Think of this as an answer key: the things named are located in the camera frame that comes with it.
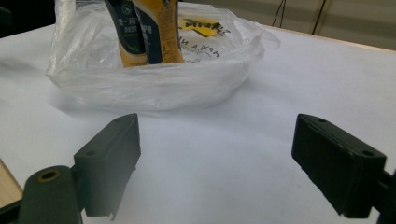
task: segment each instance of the white surface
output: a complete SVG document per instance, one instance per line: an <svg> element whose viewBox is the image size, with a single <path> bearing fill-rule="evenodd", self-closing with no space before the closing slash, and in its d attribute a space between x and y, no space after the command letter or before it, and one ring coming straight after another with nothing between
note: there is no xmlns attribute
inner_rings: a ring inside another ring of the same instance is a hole
<svg viewBox="0 0 396 224"><path fill-rule="evenodd" d="M0 39L0 156L20 184L73 155L112 119L43 74L53 27ZM396 54L272 30L269 50L231 98L199 111L140 115L143 155L114 223L375 223L336 215L291 158L298 113L322 117L396 168ZM84 217L84 223L110 223Z"/></svg>

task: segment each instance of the wall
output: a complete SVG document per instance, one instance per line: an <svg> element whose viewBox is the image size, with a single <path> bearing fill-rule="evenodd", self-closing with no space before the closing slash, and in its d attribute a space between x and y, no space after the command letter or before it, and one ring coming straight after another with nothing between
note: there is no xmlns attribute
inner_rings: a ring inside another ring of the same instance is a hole
<svg viewBox="0 0 396 224"><path fill-rule="evenodd" d="M272 25L281 0L187 0L226 7L237 16ZM396 50L396 0L286 1L282 28ZM280 17L275 23L279 27Z"/></svg>

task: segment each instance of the wooden edge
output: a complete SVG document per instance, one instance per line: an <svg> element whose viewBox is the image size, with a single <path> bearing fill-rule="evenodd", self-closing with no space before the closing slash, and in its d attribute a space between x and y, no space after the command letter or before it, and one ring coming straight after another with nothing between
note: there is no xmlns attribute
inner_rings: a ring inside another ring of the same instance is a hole
<svg viewBox="0 0 396 224"><path fill-rule="evenodd" d="M363 44L357 44L357 43L352 43L352 42L347 42L345 40L333 39L333 38L329 38L329 37L325 37L325 36L321 36L321 35L310 35L310 34L301 33L301 32L297 32L297 31L286 30L286 29L282 29L282 28L278 28L278 27L274 27L274 26L262 25L262 28L269 29L269 30L273 29L273 30L283 31L283 32L296 34L296 35L304 35L304 36L309 36L309 37L312 37L312 38L318 38L318 39L323 39L323 40L332 41L332 42L338 42L338 43L342 43L342 44L345 44L345 45L358 47L358 48L361 48L361 49L372 49L372 50L378 50L378 51L387 52L387 53L396 53L396 50L393 50L393 49L381 49L381 48L378 48L378 47L373 47L373 46L368 46L368 45L363 45Z"/></svg>
<svg viewBox="0 0 396 224"><path fill-rule="evenodd" d="M0 207L15 203L21 198L21 186L0 159Z"/></svg>

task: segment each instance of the plastic bag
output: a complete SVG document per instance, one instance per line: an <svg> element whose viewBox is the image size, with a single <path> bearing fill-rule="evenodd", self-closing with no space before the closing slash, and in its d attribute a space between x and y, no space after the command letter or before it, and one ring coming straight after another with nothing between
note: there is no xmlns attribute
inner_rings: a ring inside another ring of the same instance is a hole
<svg viewBox="0 0 396 224"><path fill-rule="evenodd" d="M218 103L262 58L264 31L227 9L179 3L181 19L211 20L217 35L179 30L185 63L123 68L114 23L103 1L56 0L57 23L47 76L81 102L133 111L173 110ZM266 33L267 42L278 44Z"/></svg>

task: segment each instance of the cable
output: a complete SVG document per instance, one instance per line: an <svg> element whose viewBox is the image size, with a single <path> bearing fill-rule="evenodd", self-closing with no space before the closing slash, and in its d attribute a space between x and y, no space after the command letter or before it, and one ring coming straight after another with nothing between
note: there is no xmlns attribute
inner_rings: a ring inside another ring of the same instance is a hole
<svg viewBox="0 0 396 224"><path fill-rule="evenodd" d="M272 24L272 26L274 26L274 25L275 25L276 18L277 18L277 14L279 14L279 10L282 8L282 5L283 5L283 9L282 9L282 17L281 17L281 22L280 22L280 25L282 26L282 21L283 21L283 14L284 14L284 12L285 12L285 5L286 5L286 0L282 0L282 2L280 2L280 5L279 5L279 7L277 8L277 12L276 12L276 14L275 14L275 17L274 17L274 21L273 21L273 24Z"/></svg>
<svg viewBox="0 0 396 224"><path fill-rule="evenodd" d="M283 15L285 14L285 7L286 7L286 0L283 2L282 17L280 17L280 25L279 25L279 28L282 28Z"/></svg>
<svg viewBox="0 0 396 224"><path fill-rule="evenodd" d="M318 17L317 17L317 21L315 22L314 30L312 31L312 35L314 35L315 31L317 30L318 23L319 23L319 20L320 20L320 16L321 16L321 14L323 12L323 8L324 8L325 5L326 5L326 0L323 0L322 6L320 8L320 12L319 12Z"/></svg>

